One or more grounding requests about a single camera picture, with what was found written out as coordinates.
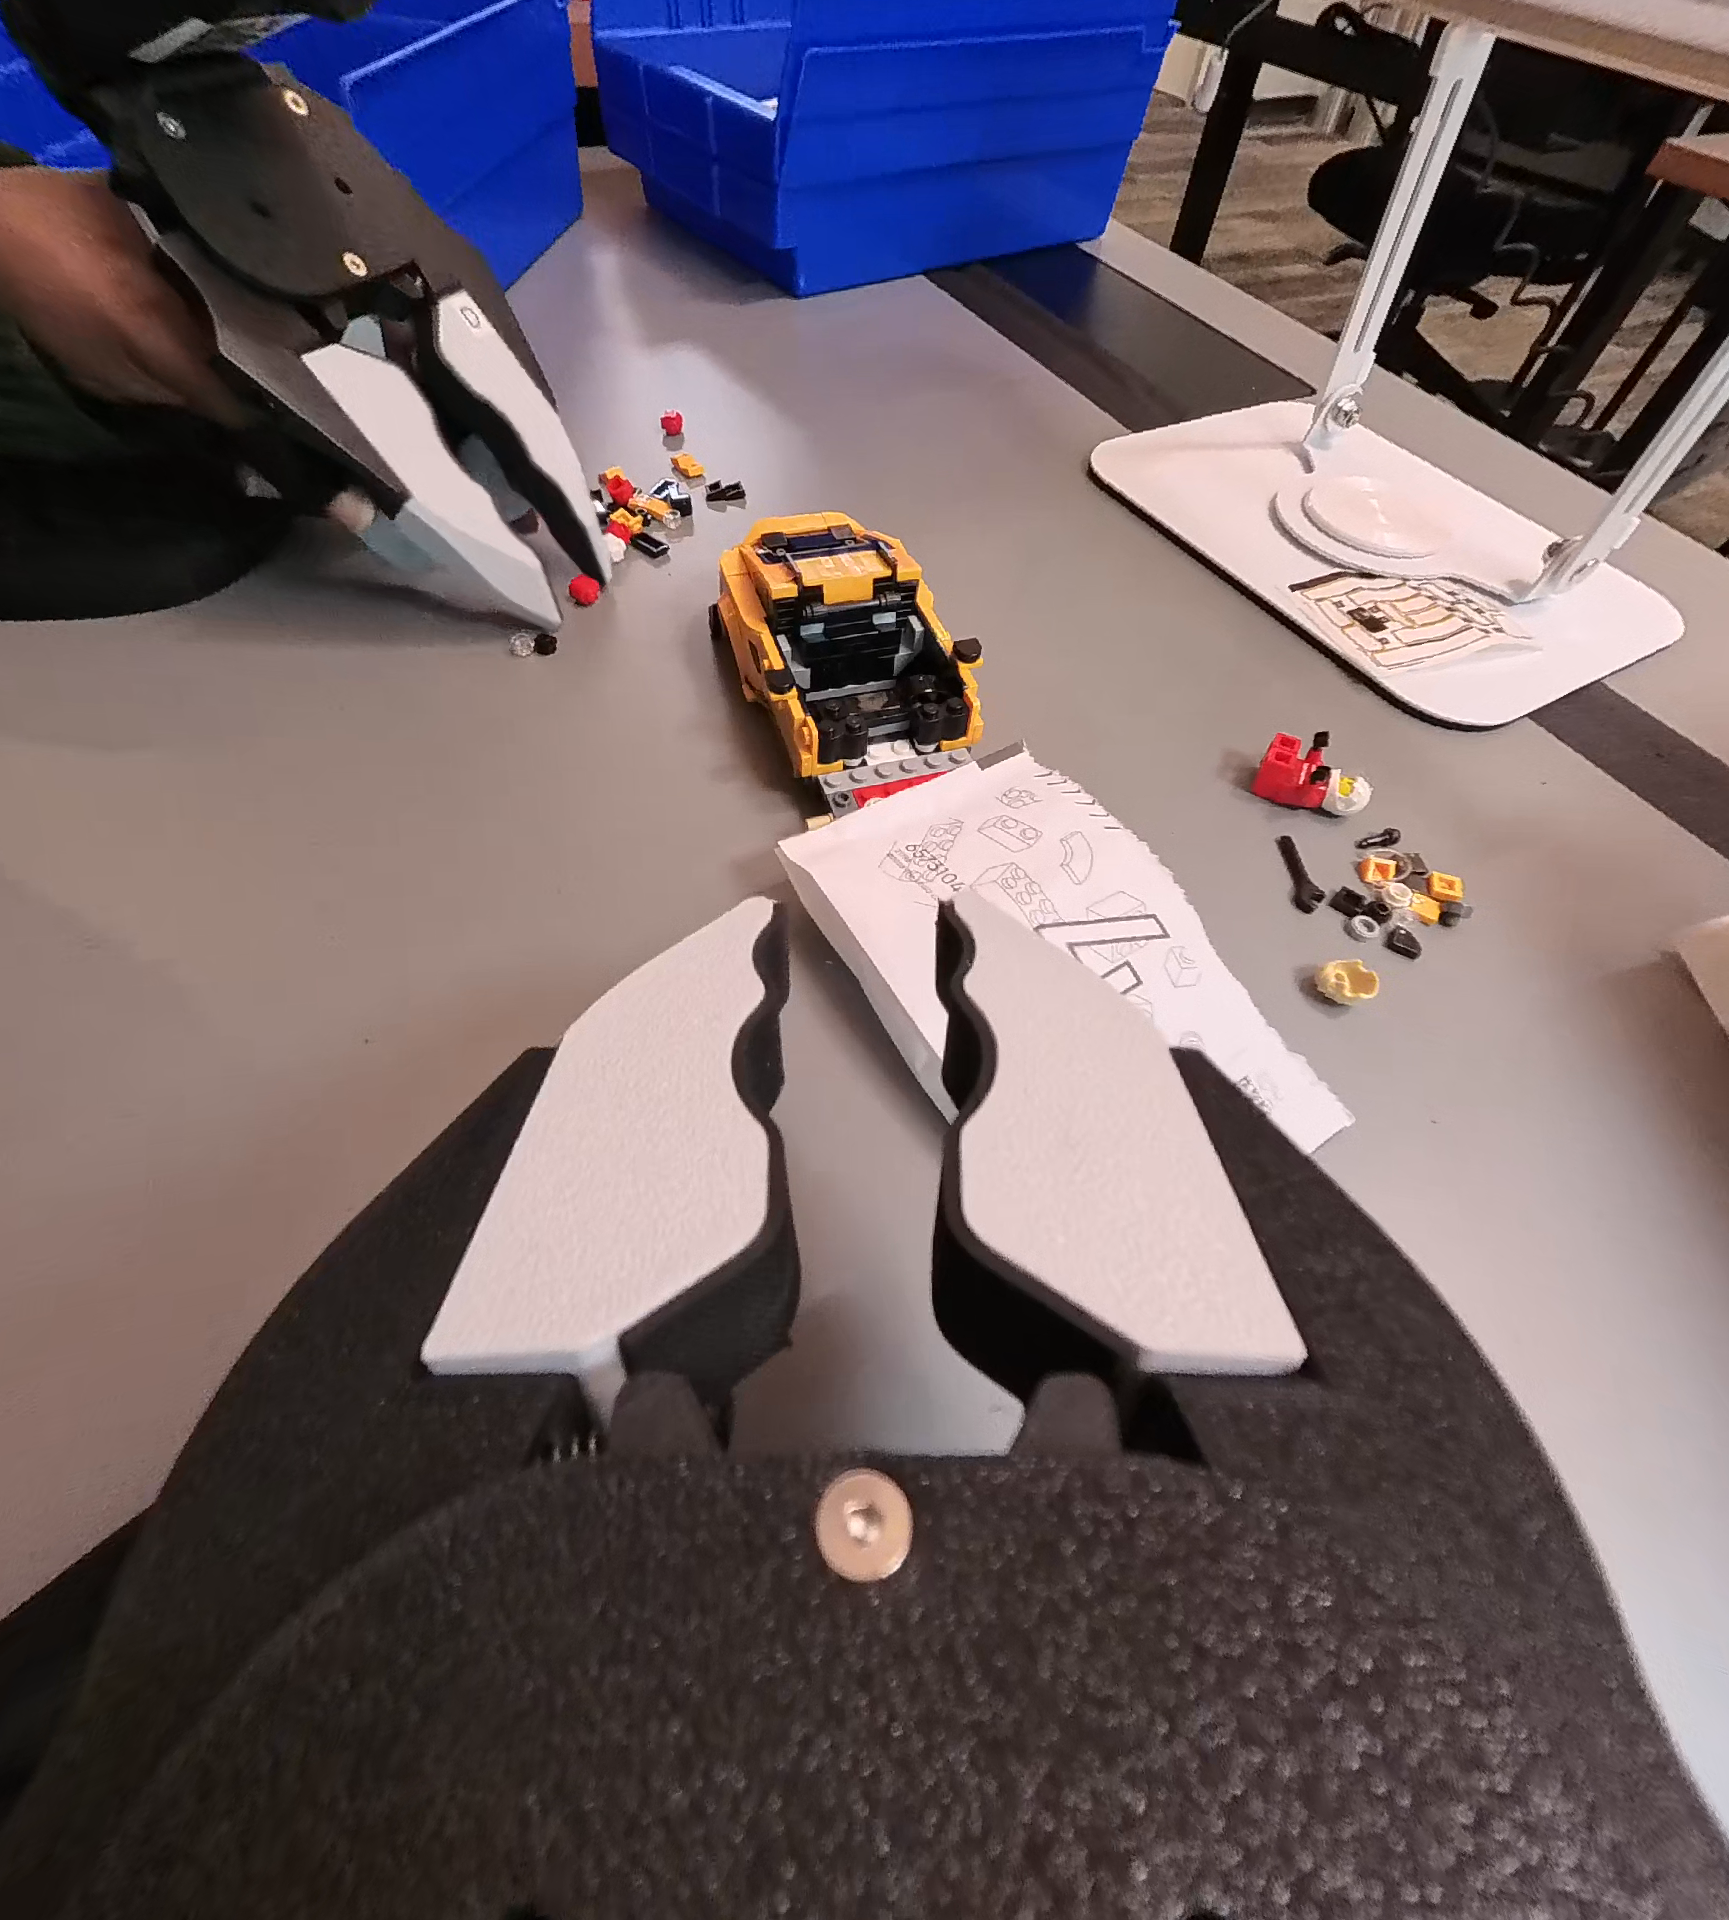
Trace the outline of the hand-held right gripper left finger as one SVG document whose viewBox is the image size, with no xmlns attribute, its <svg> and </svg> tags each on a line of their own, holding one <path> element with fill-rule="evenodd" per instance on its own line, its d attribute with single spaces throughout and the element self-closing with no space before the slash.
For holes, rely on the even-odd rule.
<svg viewBox="0 0 1729 1920">
<path fill-rule="evenodd" d="M 426 1331 L 426 1370 L 560 1370 L 598 1426 L 628 1379 L 674 1370 L 734 1426 L 734 1391 L 800 1312 L 785 1005 L 785 902 L 741 897 L 565 1031 Z"/>
</svg>

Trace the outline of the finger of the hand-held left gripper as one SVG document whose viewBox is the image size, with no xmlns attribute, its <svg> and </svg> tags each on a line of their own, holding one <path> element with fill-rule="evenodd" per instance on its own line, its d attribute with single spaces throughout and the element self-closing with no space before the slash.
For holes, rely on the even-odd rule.
<svg viewBox="0 0 1729 1920">
<path fill-rule="evenodd" d="M 571 575 L 611 583 L 591 477 L 502 298 L 455 288 L 426 304 L 426 393 L 451 439 L 487 452 L 502 489 L 546 519 Z"/>
<path fill-rule="evenodd" d="M 391 356 L 327 340 L 301 356 L 314 384 L 350 415 L 350 427 L 396 471 L 408 501 L 396 531 L 426 562 L 471 575 L 502 611 L 535 630 L 560 630 L 565 611 L 539 554 L 499 515 L 487 489 L 451 459 L 431 402 Z"/>
</svg>

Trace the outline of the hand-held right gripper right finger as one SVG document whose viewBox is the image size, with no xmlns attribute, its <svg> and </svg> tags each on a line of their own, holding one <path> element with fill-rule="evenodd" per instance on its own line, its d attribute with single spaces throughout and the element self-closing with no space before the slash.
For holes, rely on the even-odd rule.
<svg viewBox="0 0 1729 1920">
<path fill-rule="evenodd" d="M 932 931 L 932 1323 L 1018 1402 L 1185 1433 L 1165 1379 L 1312 1401 L 1312 1344 L 1160 1022 L 987 897 Z"/>
</svg>

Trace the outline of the large pile of toy bricks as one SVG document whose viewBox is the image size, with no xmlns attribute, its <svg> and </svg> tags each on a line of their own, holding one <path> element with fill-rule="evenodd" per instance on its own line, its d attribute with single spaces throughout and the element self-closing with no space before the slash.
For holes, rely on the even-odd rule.
<svg viewBox="0 0 1729 1920">
<path fill-rule="evenodd" d="M 716 471 L 694 452 L 694 415 L 655 415 L 664 452 L 651 462 L 605 462 L 591 477 L 591 525 L 611 562 L 611 581 L 577 575 L 565 583 L 571 611 L 591 611 L 628 575 L 669 567 L 687 541 L 712 531 L 716 519 L 748 515 L 748 489 L 738 471 Z"/>
</svg>

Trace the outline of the blue plastic bin holding bricks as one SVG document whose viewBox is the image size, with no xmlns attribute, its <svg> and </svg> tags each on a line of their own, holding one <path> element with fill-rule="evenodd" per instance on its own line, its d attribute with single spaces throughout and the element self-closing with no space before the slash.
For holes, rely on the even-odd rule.
<svg viewBox="0 0 1729 1920">
<path fill-rule="evenodd" d="M 381 0 L 350 22 L 301 17 L 252 45 L 350 108 L 361 137 L 523 280 L 583 212 L 571 22 L 546 0 Z M 0 22 L 0 137 L 40 168 L 105 172 L 105 137 L 49 103 Z"/>
</svg>

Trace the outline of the torn white paper bag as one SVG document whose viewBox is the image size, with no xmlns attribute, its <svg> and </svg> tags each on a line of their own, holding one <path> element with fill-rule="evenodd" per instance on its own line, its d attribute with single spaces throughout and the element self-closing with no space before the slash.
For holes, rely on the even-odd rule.
<svg viewBox="0 0 1729 1920">
<path fill-rule="evenodd" d="M 778 851 L 800 910 L 946 1116 L 932 917 L 961 890 L 979 890 L 1133 997 L 1169 1051 L 1203 1051 L 1288 1144 L 1320 1153 L 1357 1123 L 1224 971 L 1169 866 L 1079 781 L 1018 741 L 956 754 L 932 781 L 850 812 L 830 809 L 825 824 Z"/>
</svg>

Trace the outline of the person's left hand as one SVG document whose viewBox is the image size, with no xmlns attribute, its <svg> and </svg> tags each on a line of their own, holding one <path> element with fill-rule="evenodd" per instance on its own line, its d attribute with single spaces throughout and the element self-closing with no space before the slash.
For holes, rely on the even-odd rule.
<svg viewBox="0 0 1729 1920">
<path fill-rule="evenodd" d="M 91 172 L 0 172 L 0 312 L 76 409 L 70 459 L 107 459 L 105 409 L 167 409 L 238 427 L 209 327 L 152 266 L 131 212 Z"/>
</svg>

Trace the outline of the yellow toy brick car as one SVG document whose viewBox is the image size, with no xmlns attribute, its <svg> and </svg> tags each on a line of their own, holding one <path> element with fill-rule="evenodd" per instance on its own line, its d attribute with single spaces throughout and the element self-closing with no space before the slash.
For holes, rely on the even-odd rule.
<svg viewBox="0 0 1729 1920">
<path fill-rule="evenodd" d="M 979 642 L 918 554 L 850 515 L 770 515 L 716 562 L 712 642 L 830 817 L 974 765 Z"/>
</svg>

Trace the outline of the black bumpy wrist rest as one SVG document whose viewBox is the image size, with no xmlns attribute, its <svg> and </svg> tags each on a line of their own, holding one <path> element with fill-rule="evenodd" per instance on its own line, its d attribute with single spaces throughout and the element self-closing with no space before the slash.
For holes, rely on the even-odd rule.
<svg viewBox="0 0 1729 1920">
<path fill-rule="evenodd" d="M 276 427 L 226 430 L 167 409 L 105 409 L 107 459 L 0 462 L 0 622 L 177 611 L 251 581 L 301 515 L 346 489 Z"/>
</svg>

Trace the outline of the small group of toy bricks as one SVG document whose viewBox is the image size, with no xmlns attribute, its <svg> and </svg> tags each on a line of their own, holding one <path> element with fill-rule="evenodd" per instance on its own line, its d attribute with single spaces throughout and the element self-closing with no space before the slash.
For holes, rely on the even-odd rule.
<svg viewBox="0 0 1729 1920">
<path fill-rule="evenodd" d="M 1376 942 L 1396 958 L 1425 958 L 1430 931 L 1469 931 L 1473 897 L 1455 871 L 1439 871 L 1396 824 L 1357 840 L 1349 885 L 1320 897 L 1349 942 Z"/>
</svg>

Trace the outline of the blue plastic bin holding paper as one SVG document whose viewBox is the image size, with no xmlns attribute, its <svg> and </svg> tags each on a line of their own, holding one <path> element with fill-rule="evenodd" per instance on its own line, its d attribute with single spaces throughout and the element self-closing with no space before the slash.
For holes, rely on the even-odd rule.
<svg viewBox="0 0 1729 1920">
<path fill-rule="evenodd" d="M 793 298 L 1095 242 L 1169 0 L 598 0 L 640 203 Z"/>
</svg>

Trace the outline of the sticker sheet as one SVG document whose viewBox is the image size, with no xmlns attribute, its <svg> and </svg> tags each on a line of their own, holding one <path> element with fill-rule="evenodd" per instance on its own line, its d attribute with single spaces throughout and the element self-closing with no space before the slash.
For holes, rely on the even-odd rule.
<svg viewBox="0 0 1729 1920">
<path fill-rule="evenodd" d="M 1315 637 L 1357 662 L 1396 676 L 1455 657 L 1541 657 L 1541 642 L 1473 583 L 1455 581 L 1385 581 L 1385 575 L 1315 575 L 1288 583 Z"/>
</svg>

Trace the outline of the white adjustable stand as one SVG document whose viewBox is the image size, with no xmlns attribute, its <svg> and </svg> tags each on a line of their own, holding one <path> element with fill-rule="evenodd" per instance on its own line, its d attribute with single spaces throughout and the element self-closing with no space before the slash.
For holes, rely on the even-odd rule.
<svg viewBox="0 0 1729 1920">
<path fill-rule="evenodd" d="M 1616 31 L 1707 53 L 1714 95 L 1729 95 L 1729 0 L 1577 3 Z M 1406 137 L 1406 184 L 1440 177 L 1492 38 L 1492 22 L 1448 17 L 1430 55 L 1425 114 Z M 1646 519 L 1646 501 L 1668 489 L 1680 459 L 1729 409 L 1729 334 L 1703 372 L 1694 372 L 1682 402 L 1597 519 L 1557 541 L 1533 515 L 1360 427 L 1377 327 L 1395 317 L 1418 234 L 1414 223 L 1418 216 L 1377 231 L 1315 402 L 1265 402 L 1107 439 L 1095 443 L 1095 477 L 1395 706 L 1455 729 L 1492 729 L 1682 637 L 1680 606 L 1630 581 L 1616 554 Z M 1315 575 L 1473 583 L 1541 642 L 1541 657 L 1455 657 L 1377 676 L 1315 637 L 1315 616 L 1295 611 L 1288 583 Z"/>
</svg>

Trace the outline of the black office chair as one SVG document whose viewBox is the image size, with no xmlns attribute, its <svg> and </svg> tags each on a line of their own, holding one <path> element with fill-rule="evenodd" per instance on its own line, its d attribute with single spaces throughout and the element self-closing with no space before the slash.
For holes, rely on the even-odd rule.
<svg viewBox="0 0 1729 1920">
<path fill-rule="evenodd" d="M 1406 184 L 1396 149 L 1357 149 L 1312 172 L 1312 212 L 1376 252 L 1385 223 L 1418 216 L 1406 252 L 1406 294 L 1469 298 L 1480 280 L 1547 270 L 1547 242 L 1533 234 L 1533 194 L 1516 177 L 1440 168 L 1439 184 Z"/>
</svg>

